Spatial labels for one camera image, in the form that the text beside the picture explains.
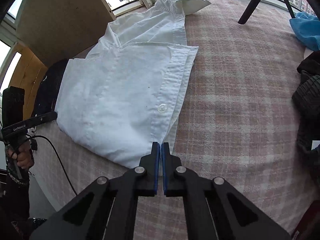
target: blue garment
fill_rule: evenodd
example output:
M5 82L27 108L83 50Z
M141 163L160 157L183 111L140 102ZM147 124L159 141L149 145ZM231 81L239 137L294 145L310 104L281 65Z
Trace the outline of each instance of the blue garment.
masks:
M290 19L290 25L299 41L313 51L320 50L320 21L316 16L299 12Z

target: white button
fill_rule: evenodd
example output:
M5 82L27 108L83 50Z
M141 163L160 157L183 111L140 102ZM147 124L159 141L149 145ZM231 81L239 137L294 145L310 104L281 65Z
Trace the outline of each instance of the white button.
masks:
M158 111L160 113L164 112L165 110L167 110L168 106L166 104L161 104L158 106Z

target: metal screw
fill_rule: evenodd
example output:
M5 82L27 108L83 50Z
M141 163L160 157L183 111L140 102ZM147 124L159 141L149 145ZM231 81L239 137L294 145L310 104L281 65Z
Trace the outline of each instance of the metal screw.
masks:
M144 173L144 167L138 166L134 169L136 173Z
M108 181L108 179L106 177L99 177L97 179L97 183L100 185L105 184L107 181Z
M213 182L217 185L222 185L224 183L224 178L222 177L215 177Z
M176 168L176 171L179 173L185 173L187 171L187 168L183 166L179 166Z

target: wooden board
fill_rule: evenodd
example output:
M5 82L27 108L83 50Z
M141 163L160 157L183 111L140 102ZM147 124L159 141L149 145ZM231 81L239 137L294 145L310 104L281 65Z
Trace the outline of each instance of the wooden board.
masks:
M28 119L33 111L36 93L40 82L48 68L32 53L32 51L17 43L13 47L15 53L21 57L11 77L9 86L20 87L25 90L23 119Z
M17 37L50 67L98 42L115 16L105 0L23 0Z

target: pink plaid fabric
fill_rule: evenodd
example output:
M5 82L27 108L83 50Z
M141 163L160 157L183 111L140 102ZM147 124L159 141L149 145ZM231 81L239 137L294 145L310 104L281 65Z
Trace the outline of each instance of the pink plaid fabric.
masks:
M291 95L304 47L289 13L260 3L245 25L247 3L211 0L186 17L188 44L199 46L179 116L174 154L200 176L224 177L288 232L318 198L295 148L299 115ZM78 192L126 168L72 142L56 122L38 127L56 146ZM38 139L37 172L64 205L74 195L51 146ZM134 239L187 239L181 198L139 198Z

